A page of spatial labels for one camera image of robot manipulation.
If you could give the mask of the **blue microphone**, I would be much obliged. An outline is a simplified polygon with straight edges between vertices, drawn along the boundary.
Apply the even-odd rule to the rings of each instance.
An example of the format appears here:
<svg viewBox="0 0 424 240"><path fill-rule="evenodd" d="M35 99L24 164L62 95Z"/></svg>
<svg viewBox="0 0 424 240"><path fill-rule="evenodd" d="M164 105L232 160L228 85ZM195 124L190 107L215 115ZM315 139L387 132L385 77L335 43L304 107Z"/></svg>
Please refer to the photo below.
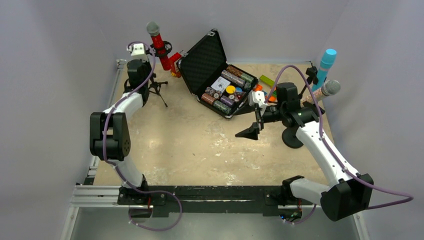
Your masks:
<svg viewBox="0 0 424 240"><path fill-rule="evenodd" d="M322 55L319 67L317 69L317 82L313 83L311 88L312 91L316 91L324 85L330 68L334 65L337 57L337 51L332 48L328 48Z"/></svg>

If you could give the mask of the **red microphone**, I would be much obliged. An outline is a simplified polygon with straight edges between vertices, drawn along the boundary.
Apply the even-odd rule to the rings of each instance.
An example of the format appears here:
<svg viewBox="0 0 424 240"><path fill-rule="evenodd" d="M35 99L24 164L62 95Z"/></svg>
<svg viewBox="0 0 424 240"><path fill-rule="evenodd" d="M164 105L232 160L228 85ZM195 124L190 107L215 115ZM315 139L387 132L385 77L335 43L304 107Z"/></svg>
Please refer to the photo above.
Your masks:
<svg viewBox="0 0 424 240"><path fill-rule="evenodd" d="M150 21L146 25L146 31L152 39L155 55L159 58L162 68L165 71L169 71L171 69L171 64L168 58L166 44L160 35L159 25L154 21Z"/></svg>

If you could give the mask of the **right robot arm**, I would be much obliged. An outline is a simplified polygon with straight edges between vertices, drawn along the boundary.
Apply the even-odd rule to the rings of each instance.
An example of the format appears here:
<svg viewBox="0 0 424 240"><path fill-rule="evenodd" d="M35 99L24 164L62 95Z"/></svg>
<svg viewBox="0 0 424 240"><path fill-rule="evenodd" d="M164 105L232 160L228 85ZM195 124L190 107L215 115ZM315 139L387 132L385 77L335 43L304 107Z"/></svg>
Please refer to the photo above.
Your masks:
<svg viewBox="0 0 424 240"><path fill-rule="evenodd" d="M265 123L282 122L284 144L297 149L306 146L318 163L327 185L313 182L303 176L294 176L282 182L278 197L286 202L307 200L318 205L333 222L366 210L369 207L374 181L369 174L360 174L327 142L321 130L320 108L308 103L301 105L298 89L292 82L276 86L277 102L267 104L262 91L247 94L247 102L235 111L235 115L253 112L252 125L237 133L237 138L258 140Z"/></svg>

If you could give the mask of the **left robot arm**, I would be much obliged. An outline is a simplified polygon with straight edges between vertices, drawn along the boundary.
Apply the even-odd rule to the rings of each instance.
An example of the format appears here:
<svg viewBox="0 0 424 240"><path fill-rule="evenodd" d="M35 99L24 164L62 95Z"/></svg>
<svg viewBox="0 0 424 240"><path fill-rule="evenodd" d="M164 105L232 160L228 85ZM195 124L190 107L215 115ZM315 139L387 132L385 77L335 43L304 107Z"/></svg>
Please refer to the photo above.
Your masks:
<svg viewBox="0 0 424 240"><path fill-rule="evenodd" d="M133 59L126 67L128 79L122 97L108 109L90 115L89 150L113 168L125 193L147 196L150 194L147 180L130 156L132 144L128 121L148 101L149 80L154 77L155 64Z"/></svg>

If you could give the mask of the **silver glitter microphone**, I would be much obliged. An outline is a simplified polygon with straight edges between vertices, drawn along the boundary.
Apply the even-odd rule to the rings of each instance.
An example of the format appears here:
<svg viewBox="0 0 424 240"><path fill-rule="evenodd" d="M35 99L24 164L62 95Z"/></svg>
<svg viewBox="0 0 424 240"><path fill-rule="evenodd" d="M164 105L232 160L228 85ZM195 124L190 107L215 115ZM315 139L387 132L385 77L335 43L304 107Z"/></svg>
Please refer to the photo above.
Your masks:
<svg viewBox="0 0 424 240"><path fill-rule="evenodd" d="M336 95L341 90L341 84L337 80L327 80L322 87L312 92L312 94L303 97L300 103L314 104L313 97L317 102L323 100L326 97Z"/></svg>

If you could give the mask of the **tripod stand with shock mount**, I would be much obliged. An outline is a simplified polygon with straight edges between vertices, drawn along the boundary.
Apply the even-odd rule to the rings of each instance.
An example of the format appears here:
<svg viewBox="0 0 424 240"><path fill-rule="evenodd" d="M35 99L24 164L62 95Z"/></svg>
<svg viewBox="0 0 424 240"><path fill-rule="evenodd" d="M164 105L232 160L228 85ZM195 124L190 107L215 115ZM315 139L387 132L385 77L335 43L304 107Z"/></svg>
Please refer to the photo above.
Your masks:
<svg viewBox="0 0 424 240"><path fill-rule="evenodd" d="M146 50L146 53L148 55L151 55L151 56L155 55L157 58L167 57L168 54L172 51L173 46L168 41L163 41L163 43L164 43L164 46L162 46L162 47L154 47L154 44L152 43L150 45L150 47L152 48L152 51ZM150 85L148 87L149 92L154 94L154 95L159 96L161 98L161 100L163 101L165 107L167 108L168 105L165 102L164 98L162 97L160 91L161 91L162 85L168 85L169 82L168 81L161 81L161 82L155 81L155 77L156 77L156 74L154 73L152 75L152 77L150 78Z"/></svg>

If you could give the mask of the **black round-base mic stand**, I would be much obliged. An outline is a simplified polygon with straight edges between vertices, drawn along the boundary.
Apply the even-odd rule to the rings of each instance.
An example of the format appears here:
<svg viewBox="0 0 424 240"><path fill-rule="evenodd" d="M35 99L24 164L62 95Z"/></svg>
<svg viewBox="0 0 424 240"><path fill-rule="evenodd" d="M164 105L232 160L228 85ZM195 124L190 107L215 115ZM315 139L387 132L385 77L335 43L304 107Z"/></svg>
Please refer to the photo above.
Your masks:
<svg viewBox="0 0 424 240"><path fill-rule="evenodd" d="M282 141L292 149L298 149L304 144L296 137L299 127L304 127L306 123L319 121L317 105L306 103L306 106L289 106L285 103L282 107L282 124L286 129L282 132Z"/></svg>

